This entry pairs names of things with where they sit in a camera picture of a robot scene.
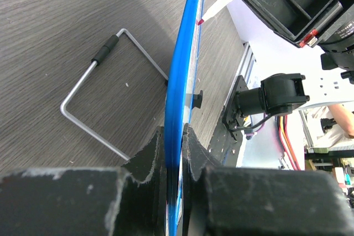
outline metal frame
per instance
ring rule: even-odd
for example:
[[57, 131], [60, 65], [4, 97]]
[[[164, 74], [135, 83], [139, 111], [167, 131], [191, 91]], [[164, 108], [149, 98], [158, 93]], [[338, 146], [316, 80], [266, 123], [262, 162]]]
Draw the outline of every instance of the metal frame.
[[341, 78], [342, 69], [304, 71], [304, 91], [310, 96], [310, 101], [299, 107], [299, 110], [328, 106], [332, 104], [354, 101], [353, 85], [349, 80]]
[[[159, 73], [165, 78], [165, 80], [168, 81], [168, 76], [162, 71], [162, 69], [156, 64], [156, 62], [151, 58], [151, 56], [144, 50], [144, 48], [138, 43], [138, 41], [131, 35], [131, 33], [127, 29], [121, 29], [116, 36], [120, 37], [123, 33], [128, 36], [128, 38], [135, 44], [135, 46], [145, 55], [145, 57], [153, 64], [153, 66], [159, 71]], [[63, 100], [63, 102], [60, 105], [60, 111], [61, 113], [70, 121], [72, 121], [74, 124], [76, 124], [78, 127], [80, 127], [82, 130], [84, 130], [87, 134], [91, 135], [95, 139], [97, 139], [99, 142], [101, 142], [103, 145], [108, 147], [110, 150], [112, 150], [114, 153], [119, 155], [125, 160], [129, 160], [130, 157], [122, 152], [121, 150], [117, 149], [114, 145], [112, 145], [110, 142], [108, 142], [105, 138], [97, 134], [95, 131], [93, 131], [91, 128], [89, 128], [87, 125], [85, 125], [82, 121], [78, 120], [75, 116], [73, 116], [71, 113], [69, 113], [66, 109], [67, 105], [70, 103], [72, 98], [76, 95], [82, 84], [87, 80], [89, 75], [92, 73], [92, 71], [95, 69], [97, 66], [97, 62], [94, 61], [91, 63], [91, 65], [88, 67], [88, 69], [85, 71], [85, 73], [81, 76], [79, 81], [75, 84], [75, 86], [72, 88], [72, 90], [69, 92], [69, 94], [66, 96], [66, 98]]]
[[301, 122], [303, 124], [303, 129], [304, 129], [306, 141], [308, 142], [309, 148], [312, 148], [314, 146], [314, 142], [313, 142], [311, 134], [310, 134], [308, 122], [306, 119], [306, 114], [305, 114], [304, 110], [299, 110], [299, 114], [300, 114]]
[[249, 76], [251, 74], [253, 63], [256, 60], [254, 58], [254, 55], [253, 55], [253, 52], [252, 52], [252, 49], [251, 49], [249, 43], [245, 43], [243, 46], [244, 46], [243, 55], [241, 57], [241, 61], [240, 61], [240, 64], [239, 64], [239, 66], [237, 68], [236, 74], [235, 74], [235, 76], [234, 76], [234, 78], [232, 80], [232, 84], [231, 84], [230, 90], [228, 91], [228, 94], [226, 96], [225, 102], [223, 104], [224, 106], [227, 105], [227, 102], [230, 99], [230, 96], [231, 96], [231, 93], [232, 93], [232, 89], [235, 86], [237, 77], [239, 75], [243, 76], [244, 80], [247, 83], [247, 81], [249, 79]]

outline gray wood grain surface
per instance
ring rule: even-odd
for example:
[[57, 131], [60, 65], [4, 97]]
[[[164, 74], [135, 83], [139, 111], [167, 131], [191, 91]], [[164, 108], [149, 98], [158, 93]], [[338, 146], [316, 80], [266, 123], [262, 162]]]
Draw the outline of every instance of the gray wood grain surface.
[[[215, 0], [205, 0], [208, 8]], [[127, 28], [169, 72], [185, 0], [0, 0], [0, 171], [124, 161], [72, 124], [61, 101], [101, 45]], [[207, 145], [242, 55], [225, 9], [202, 29], [192, 126]], [[122, 37], [69, 111], [129, 156], [163, 124], [163, 78]]]

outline black bracket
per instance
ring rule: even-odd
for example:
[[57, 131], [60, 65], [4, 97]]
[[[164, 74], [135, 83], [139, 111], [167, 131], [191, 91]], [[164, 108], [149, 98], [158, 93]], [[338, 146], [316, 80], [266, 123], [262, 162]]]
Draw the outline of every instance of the black bracket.
[[354, 85], [354, 71], [346, 71], [341, 73], [342, 79], [349, 79], [350, 84]]
[[203, 101], [203, 91], [200, 91], [199, 94], [193, 94], [192, 109], [194, 107], [200, 109], [202, 101]]
[[[222, 117], [222, 123], [225, 125], [228, 131], [232, 129], [232, 125], [242, 126], [243, 124], [244, 117], [242, 117], [242, 114], [240, 112], [237, 112], [239, 107], [236, 106], [236, 101], [234, 99], [238, 93], [246, 90], [248, 90], [248, 88], [243, 76], [238, 76], [235, 85], [232, 88], [230, 98], [228, 99], [225, 112]], [[242, 141], [242, 134], [235, 132], [230, 133], [234, 140]]]

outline robotic arm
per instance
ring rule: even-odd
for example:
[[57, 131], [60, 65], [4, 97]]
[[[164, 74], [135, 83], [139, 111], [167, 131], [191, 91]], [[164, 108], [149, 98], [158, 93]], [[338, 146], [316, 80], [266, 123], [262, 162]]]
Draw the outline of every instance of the robotic arm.
[[354, 0], [242, 0], [274, 33], [302, 48], [318, 45], [323, 70], [354, 84]]

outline orange wire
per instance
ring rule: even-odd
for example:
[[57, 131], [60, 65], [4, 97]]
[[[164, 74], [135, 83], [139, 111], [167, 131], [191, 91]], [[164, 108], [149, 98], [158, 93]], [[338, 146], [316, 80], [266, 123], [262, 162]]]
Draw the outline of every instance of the orange wire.
[[288, 145], [287, 145], [286, 143], [284, 143], [285, 138], [284, 138], [284, 141], [283, 141], [283, 138], [284, 138], [284, 136], [283, 136], [283, 134], [282, 134], [282, 130], [281, 130], [281, 128], [279, 127], [279, 139], [280, 139], [280, 142], [282, 142], [282, 145], [283, 145], [283, 147], [284, 147], [284, 153], [288, 155], [288, 159], [289, 159], [289, 161], [290, 161], [290, 163], [291, 163], [293, 169], [295, 170], [295, 169], [296, 169], [296, 166], [295, 166], [295, 164], [294, 164], [294, 160], [293, 160], [293, 158], [292, 158], [292, 156], [291, 156], [291, 154], [290, 154], [290, 152], [289, 152], [289, 147], [288, 147]]
[[286, 143], [287, 143], [287, 145], [288, 145], [288, 148], [289, 148], [289, 150], [290, 150], [290, 155], [291, 155], [291, 157], [292, 157], [293, 160], [294, 160], [294, 163], [295, 163], [295, 165], [296, 165], [296, 168], [298, 168], [298, 170], [300, 170], [300, 167], [299, 167], [298, 161], [297, 161], [297, 159], [296, 159], [296, 156], [295, 156], [293, 147], [291, 146], [291, 143], [290, 143], [290, 141], [289, 141], [289, 139], [288, 139], [288, 137], [287, 137], [287, 135], [286, 135], [286, 133], [285, 133], [285, 131], [284, 131], [284, 128], [283, 128], [283, 119], [284, 119], [284, 117], [281, 117], [281, 118], [280, 118], [280, 128], [281, 128], [281, 130], [282, 130], [283, 137], [284, 137], [284, 139], [285, 139], [285, 141], [286, 141]]
[[295, 159], [295, 162], [296, 162], [296, 164], [298, 166], [298, 169], [301, 170], [300, 166], [299, 166], [299, 162], [298, 162], [298, 157], [296, 157], [294, 149], [293, 149], [293, 146], [291, 145], [290, 139], [288, 137], [288, 116], [286, 115], [284, 119], [285, 119], [285, 128], [284, 128], [285, 136], [287, 137], [287, 139], [289, 141], [289, 145], [290, 145], [290, 148], [291, 148], [291, 150], [292, 150], [292, 152], [294, 154], [294, 159]]

